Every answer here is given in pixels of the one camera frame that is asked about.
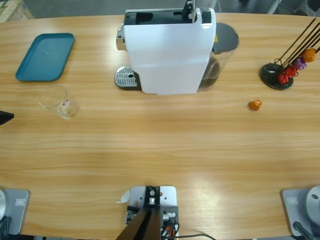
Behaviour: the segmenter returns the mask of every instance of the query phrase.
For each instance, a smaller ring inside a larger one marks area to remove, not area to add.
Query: white paper scrap
[[[128,202],[130,199],[130,190],[127,190],[122,196],[121,196],[121,200],[117,201],[117,204],[125,204],[126,202]]]

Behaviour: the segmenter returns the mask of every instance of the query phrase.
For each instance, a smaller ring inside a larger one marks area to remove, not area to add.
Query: blue tray
[[[20,81],[50,82],[60,78],[75,37],[71,33],[37,36],[24,56],[15,77]]]

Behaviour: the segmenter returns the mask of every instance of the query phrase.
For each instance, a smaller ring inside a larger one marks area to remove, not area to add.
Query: gray floor
[[[283,0],[294,9],[303,0]],[[69,16],[123,15],[126,9],[182,8],[186,0],[24,0],[35,18]],[[197,0],[200,7],[208,7],[210,0]],[[220,0],[223,13],[265,14],[274,0]],[[292,14],[280,5],[278,14]]]

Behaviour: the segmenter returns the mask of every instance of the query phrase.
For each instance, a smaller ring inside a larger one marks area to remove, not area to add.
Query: clear glass
[[[39,104],[63,119],[76,115],[79,104],[62,85],[51,85],[39,97]]]
[[[205,69],[198,91],[207,90],[208,87],[212,86],[217,81],[220,73],[224,69],[234,51],[235,50],[221,53],[211,52],[210,60]]]

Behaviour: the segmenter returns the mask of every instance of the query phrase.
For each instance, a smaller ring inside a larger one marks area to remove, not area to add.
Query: wooden table
[[[22,233],[115,239],[125,227],[133,186],[177,188],[180,234],[220,239],[288,235],[280,191],[320,183],[320,61],[292,88],[264,85],[259,68],[279,57],[310,17],[217,14],[240,45],[209,91],[158,96],[114,84],[128,65],[116,48],[123,16],[47,18],[0,24],[0,185],[28,189]],[[15,72],[33,39],[73,33],[75,44],[54,84],[80,104],[63,120],[42,108],[51,82],[20,82]],[[260,111],[247,108],[261,99]]]

